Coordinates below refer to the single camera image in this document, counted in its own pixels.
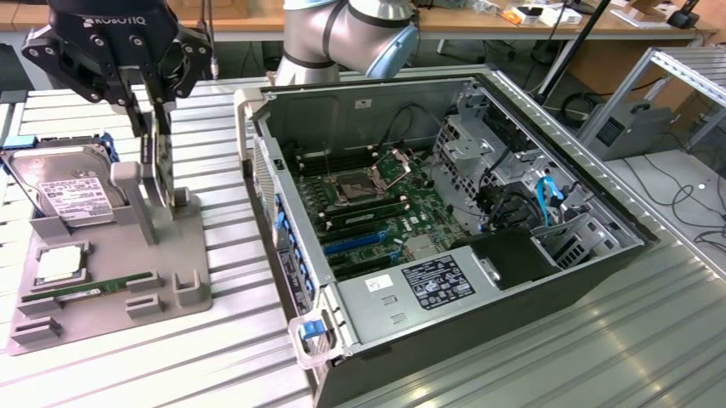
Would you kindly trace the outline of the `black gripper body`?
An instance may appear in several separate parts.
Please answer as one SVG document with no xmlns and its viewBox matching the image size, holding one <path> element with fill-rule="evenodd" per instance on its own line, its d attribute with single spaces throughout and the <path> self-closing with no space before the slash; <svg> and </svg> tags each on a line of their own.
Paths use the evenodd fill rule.
<svg viewBox="0 0 726 408">
<path fill-rule="evenodd" d="M 75 45 L 93 33 L 111 41 L 121 68 L 150 68 L 154 78 L 178 67 L 167 54 L 177 45 L 178 16 L 166 1 L 50 1 L 47 29 Z"/>
</svg>

